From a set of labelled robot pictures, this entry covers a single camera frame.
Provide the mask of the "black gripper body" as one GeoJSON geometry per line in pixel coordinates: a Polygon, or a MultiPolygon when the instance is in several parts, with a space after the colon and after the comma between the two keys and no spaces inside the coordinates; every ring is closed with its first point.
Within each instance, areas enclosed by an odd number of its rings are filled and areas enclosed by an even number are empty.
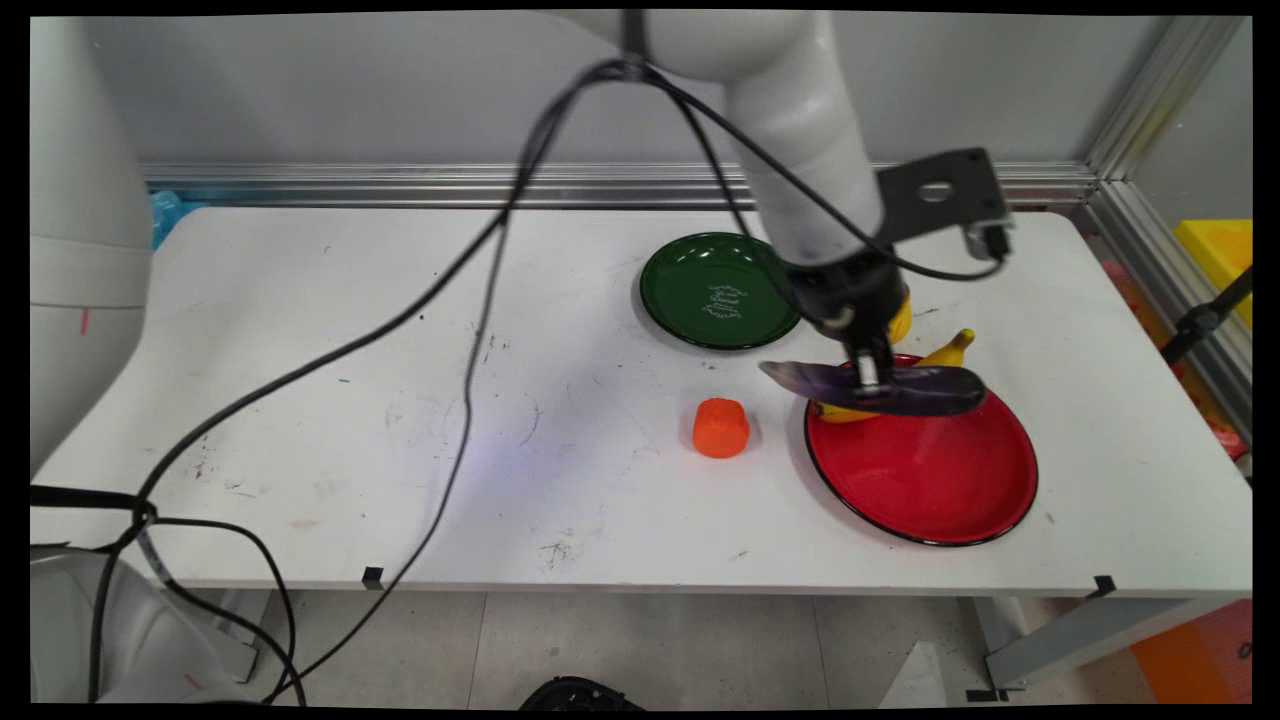
{"type": "Polygon", "coordinates": [[[901,272],[884,255],[863,249],[822,266],[783,264],[801,315],[850,354],[890,354],[890,324],[908,300],[901,272]]]}

